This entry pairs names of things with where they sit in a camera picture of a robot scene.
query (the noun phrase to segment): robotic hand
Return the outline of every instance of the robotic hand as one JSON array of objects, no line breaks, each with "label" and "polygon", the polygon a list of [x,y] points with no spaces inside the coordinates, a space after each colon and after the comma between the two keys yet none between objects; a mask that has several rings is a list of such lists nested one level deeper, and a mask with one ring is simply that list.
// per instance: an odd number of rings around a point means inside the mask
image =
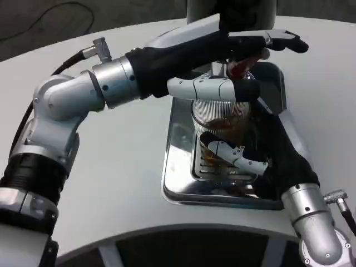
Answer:
[{"label": "robotic hand", "polygon": [[100,53],[93,48],[83,51],[84,56],[97,53],[105,59],[92,72],[77,78],[54,75],[34,93],[34,118],[24,127],[0,181],[0,266],[54,265],[58,246],[51,235],[60,192],[78,149],[79,124],[105,104],[114,108],[149,95],[250,102],[268,160],[249,159],[251,148],[235,147],[209,133],[201,136],[202,142],[224,160],[273,179],[302,240],[300,253],[306,264],[353,266],[350,245],[334,228],[287,111],[272,113],[259,97],[264,87],[258,81],[186,78],[204,64],[243,60],[265,48],[304,53],[308,45],[299,36],[285,30],[224,32],[217,14],[165,33],[113,61],[106,45],[100,47]]}]

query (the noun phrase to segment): white countertop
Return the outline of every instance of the white countertop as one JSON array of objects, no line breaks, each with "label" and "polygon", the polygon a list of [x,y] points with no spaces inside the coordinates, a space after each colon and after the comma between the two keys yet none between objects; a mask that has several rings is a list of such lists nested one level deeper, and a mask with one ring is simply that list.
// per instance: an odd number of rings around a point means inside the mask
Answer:
[{"label": "white countertop", "polygon": [[[93,39],[105,37],[113,58],[184,19],[148,23],[94,33],[28,52],[0,63],[0,169],[7,164],[16,128],[37,84]],[[306,54],[273,52],[271,62],[284,72],[289,109],[306,139],[323,192],[344,188],[356,205],[356,26],[349,23],[278,17],[275,28],[301,35]],[[78,75],[98,63],[91,58],[68,71]],[[171,98],[135,101],[114,110],[91,113],[79,128],[81,144],[65,184],[53,239],[58,256],[111,236],[177,224],[235,225],[294,235],[285,212],[174,205],[161,194]],[[333,209],[337,225],[346,224]]]}]

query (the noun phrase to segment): brown liquid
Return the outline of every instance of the brown liquid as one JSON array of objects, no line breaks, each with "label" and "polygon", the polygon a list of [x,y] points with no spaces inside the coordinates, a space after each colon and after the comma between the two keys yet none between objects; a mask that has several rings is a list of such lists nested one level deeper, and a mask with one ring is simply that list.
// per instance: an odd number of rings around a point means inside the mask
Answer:
[{"label": "brown liquid", "polygon": [[[235,144],[236,146],[240,146],[244,138],[248,119],[248,116],[243,118],[238,118],[236,116],[225,116],[219,119],[209,121],[208,123],[205,123],[204,126],[209,129],[210,132],[212,132],[214,135],[221,138],[222,140],[229,141]],[[205,161],[209,165],[225,165],[225,162],[218,162],[216,159],[219,159],[219,157],[217,157],[204,145],[201,146],[201,152]]]},{"label": "brown liquid", "polygon": [[225,116],[209,121],[204,126],[217,137],[240,146],[244,138],[247,123],[248,116],[243,118]]}]

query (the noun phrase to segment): dark floor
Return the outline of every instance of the dark floor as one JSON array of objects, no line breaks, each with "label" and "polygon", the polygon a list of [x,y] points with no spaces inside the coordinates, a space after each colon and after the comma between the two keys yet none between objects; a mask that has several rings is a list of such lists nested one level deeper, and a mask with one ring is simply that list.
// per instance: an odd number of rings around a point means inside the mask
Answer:
[{"label": "dark floor", "polygon": [[[89,6],[95,21],[90,32],[131,24],[185,17],[185,0],[78,0]],[[78,5],[49,11],[28,32],[23,31],[51,6],[68,0],[0,0],[0,61],[36,48],[80,36],[91,15]],[[279,0],[278,14],[356,22],[355,0]]]},{"label": "dark floor", "polygon": [[[117,248],[125,267],[258,267],[267,242],[267,236],[241,231],[175,230],[119,241]],[[82,266],[104,267],[98,250],[58,267]],[[280,267],[302,266],[298,244],[288,242]]]}]

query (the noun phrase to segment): metal connector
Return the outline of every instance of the metal connector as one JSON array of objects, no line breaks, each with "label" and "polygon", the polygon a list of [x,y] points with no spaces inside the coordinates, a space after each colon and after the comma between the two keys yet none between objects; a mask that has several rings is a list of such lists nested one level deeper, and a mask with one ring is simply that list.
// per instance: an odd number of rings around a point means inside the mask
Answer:
[{"label": "metal connector", "polygon": [[90,58],[92,56],[98,55],[99,59],[102,63],[110,62],[111,61],[111,54],[109,47],[105,41],[104,37],[99,39],[95,39],[93,41],[93,46],[85,48],[83,50],[83,55],[85,58]]},{"label": "metal connector", "polygon": [[338,199],[347,199],[347,194],[344,190],[339,189],[339,190],[330,192],[324,196],[324,201],[327,204],[337,203]]},{"label": "metal connector", "polygon": [[349,206],[347,205],[345,199],[347,199],[347,194],[341,189],[328,193],[324,196],[324,201],[327,204],[337,204],[341,213],[349,210]]}]

